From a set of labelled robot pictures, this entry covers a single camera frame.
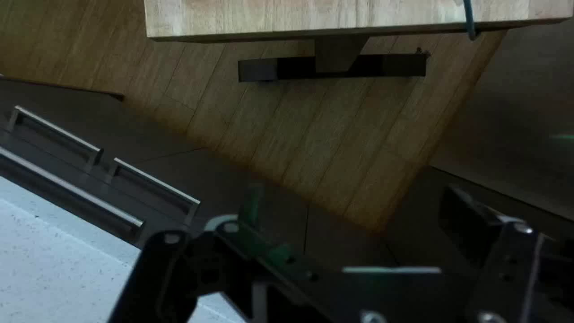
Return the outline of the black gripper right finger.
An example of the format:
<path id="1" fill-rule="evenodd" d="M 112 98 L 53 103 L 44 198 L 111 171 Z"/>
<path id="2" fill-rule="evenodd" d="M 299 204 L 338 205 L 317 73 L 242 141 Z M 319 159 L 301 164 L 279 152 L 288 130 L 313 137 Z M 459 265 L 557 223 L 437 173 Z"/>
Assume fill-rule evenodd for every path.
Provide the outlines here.
<path id="1" fill-rule="evenodd" d="M 529 323 L 543 238 L 459 187 L 446 187 L 439 225 L 477 270 L 464 317 L 471 323 Z"/>

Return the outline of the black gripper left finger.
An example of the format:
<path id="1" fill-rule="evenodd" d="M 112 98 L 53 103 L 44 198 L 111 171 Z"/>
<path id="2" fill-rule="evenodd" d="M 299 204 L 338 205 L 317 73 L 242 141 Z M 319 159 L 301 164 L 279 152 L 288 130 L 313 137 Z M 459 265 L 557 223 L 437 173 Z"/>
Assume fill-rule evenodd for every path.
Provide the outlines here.
<path id="1" fill-rule="evenodd" d="M 146 239 L 107 323 L 186 323 L 202 295 L 220 288 L 222 272 L 207 241 L 179 230 Z"/>

